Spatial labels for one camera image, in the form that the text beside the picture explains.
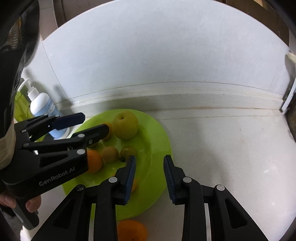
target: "white wall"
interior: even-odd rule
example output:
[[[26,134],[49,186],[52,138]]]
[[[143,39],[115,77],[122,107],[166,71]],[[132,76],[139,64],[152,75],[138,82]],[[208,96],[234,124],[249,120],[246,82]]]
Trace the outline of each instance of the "white wall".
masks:
[[[210,0],[113,1],[62,25],[43,45],[56,77],[40,73],[36,80],[46,82],[48,92],[51,85],[64,90],[59,100],[53,94],[55,102],[168,82],[185,89],[192,83],[247,86],[282,96],[291,80],[289,48],[272,31]]]

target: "triangular cutout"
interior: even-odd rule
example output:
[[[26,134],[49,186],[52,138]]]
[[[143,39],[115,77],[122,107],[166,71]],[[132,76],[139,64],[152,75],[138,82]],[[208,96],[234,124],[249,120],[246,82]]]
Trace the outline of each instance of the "triangular cutout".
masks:
[[[233,229],[237,229],[247,225],[247,221],[240,214],[240,212],[235,208],[235,206],[228,200],[225,199],[225,204],[230,220],[230,225]]]
[[[60,227],[63,229],[67,229],[70,226],[71,216],[73,213],[75,204],[75,199],[70,200],[63,210],[60,212],[60,214],[57,216],[57,218],[53,221],[52,225],[55,227]]]

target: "silver screw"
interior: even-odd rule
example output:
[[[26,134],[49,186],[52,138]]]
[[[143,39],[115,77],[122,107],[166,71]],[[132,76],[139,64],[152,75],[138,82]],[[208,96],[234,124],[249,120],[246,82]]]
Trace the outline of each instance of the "silver screw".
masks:
[[[75,189],[76,189],[77,191],[81,191],[81,190],[83,190],[83,188],[84,188],[84,186],[83,186],[82,184],[79,184],[79,185],[77,185],[77,186],[75,187]]]
[[[223,185],[219,184],[219,185],[217,185],[217,189],[219,191],[224,191],[225,190],[225,187]]]
[[[76,152],[78,155],[83,155],[85,153],[84,149],[78,149]]]
[[[117,182],[117,178],[116,177],[110,177],[109,182],[110,183],[115,183],[115,182]]]
[[[183,181],[184,181],[185,183],[190,183],[190,182],[192,181],[192,179],[191,179],[190,177],[184,177],[184,178],[183,178]]]

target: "orange fruit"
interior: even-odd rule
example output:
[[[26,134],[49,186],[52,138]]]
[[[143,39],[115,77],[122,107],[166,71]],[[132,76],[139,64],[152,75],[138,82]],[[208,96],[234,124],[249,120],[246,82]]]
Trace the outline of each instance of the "orange fruit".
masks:
[[[119,159],[118,150],[114,146],[107,146],[103,149],[103,158],[105,162],[115,162]]]
[[[103,166],[103,158],[96,150],[87,149],[87,161],[89,170],[87,172],[95,173]]]
[[[146,241],[147,229],[135,220],[124,220],[117,225],[118,241]]]
[[[133,193],[133,192],[136,190],[137,187],[138,187],[138,182],[137,182],[137,180],[134,178],[134,179],[133,179],[133,187],[131,188],[131,193]]]
[[[112,136],[112,125],[109,122],[105,122],[103,124],[105,124],[105,125],[107,125],[109,127],[109,133],[108,133],[108,135],[105,138],[103,138],[103,141],[107,141]]]

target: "finger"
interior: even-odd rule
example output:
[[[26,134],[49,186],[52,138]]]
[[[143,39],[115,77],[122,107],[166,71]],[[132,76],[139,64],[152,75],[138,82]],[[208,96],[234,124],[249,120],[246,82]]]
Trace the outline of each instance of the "finger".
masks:
[[[26,202],[26,208],[30,213],[37,211],[41,205],[41,196],[30,199]]]
[[[0,194],[0,203],[3,206],[7,206],[7,207],[11,207],[11,208],[15,208],[16,204],[17,204],[14,197],[12,197],[11,195],[9,195],[7,193]]]

